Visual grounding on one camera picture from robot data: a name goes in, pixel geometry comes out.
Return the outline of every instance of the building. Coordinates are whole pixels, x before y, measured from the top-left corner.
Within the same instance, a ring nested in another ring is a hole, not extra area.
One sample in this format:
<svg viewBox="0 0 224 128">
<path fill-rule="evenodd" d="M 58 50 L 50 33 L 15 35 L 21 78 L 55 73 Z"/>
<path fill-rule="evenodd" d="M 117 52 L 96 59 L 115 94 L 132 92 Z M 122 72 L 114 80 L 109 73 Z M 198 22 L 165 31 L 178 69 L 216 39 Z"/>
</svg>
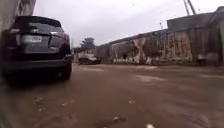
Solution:
<svg viewBox="0 0 224 128">
<path fill-rule="evenodd" d="M 167 21 L 168 29 L 101 45 L 98 56 L 110 62 L 137 64 L 224 64 L 224 7 Z"/>
<path fill-rule="evenodd" d="M 36 0 L 0 0 L 0 32 L 9 28 L 16 16 L 32 15 L 35 3 Z"/>
</svg>

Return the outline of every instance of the tree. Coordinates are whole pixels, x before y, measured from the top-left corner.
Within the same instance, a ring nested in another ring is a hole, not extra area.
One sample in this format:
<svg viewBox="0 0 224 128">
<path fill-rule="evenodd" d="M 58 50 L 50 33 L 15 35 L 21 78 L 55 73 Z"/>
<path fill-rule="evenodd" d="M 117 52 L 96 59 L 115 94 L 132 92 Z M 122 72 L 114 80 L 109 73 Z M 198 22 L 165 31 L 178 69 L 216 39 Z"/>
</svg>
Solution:
<svg viewBox="0 0 224 128">
<path fill-rule="evenodd" d="M 82 43 L 80 44 L 82 48 L 84 49 L 90 49 L 90 48 L 94 48 L 95 44 L 94 44 L 94 38 L 92 37 L 87 37 L 85 38 Z"/>
</svg>

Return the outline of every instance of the suv rear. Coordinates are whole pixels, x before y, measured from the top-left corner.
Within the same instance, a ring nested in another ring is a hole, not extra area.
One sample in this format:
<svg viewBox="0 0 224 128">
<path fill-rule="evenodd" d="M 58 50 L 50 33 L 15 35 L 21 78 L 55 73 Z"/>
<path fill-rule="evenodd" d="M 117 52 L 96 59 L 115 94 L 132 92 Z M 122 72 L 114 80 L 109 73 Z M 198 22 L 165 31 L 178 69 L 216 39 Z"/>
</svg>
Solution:
<svg viewBox="0 0 224 128">
<path fill-rule="evenodd" d="M 2 32 L 1 71 L 4 76 L 18 71 L 54 69 L 63 79 L 71 75 L 72 55 L 69 36 L 57 20 L 20 16 Z"/>
</svg>

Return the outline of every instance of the street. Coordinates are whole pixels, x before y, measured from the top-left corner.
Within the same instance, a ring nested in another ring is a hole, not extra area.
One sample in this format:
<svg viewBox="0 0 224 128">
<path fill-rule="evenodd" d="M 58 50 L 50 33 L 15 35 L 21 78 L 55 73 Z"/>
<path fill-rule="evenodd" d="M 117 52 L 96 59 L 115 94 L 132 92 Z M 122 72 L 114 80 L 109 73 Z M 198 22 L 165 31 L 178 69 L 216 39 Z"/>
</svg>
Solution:
<svg viewBox="0 0 224 128">
<path fill-rule="evenodd" d="M 221 68 L 74 64 L 70 81 L 35 79 L 2 83 L 13 128 L 224 127 Z"/>
</svg>

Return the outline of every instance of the car wheel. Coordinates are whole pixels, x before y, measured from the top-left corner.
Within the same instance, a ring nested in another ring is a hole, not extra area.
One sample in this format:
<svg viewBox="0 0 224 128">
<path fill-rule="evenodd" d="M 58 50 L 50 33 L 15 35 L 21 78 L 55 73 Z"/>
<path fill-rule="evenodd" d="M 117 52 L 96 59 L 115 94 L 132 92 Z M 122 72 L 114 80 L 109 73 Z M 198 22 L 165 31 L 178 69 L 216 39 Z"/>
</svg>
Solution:
<svg viewBox="0 0 224 128">
<path fill-rule="evenodd" d="M 66 66 L 61 71 L 62 80 L 69 80 L 72 72 L 72 65 Z"/>
</svg>

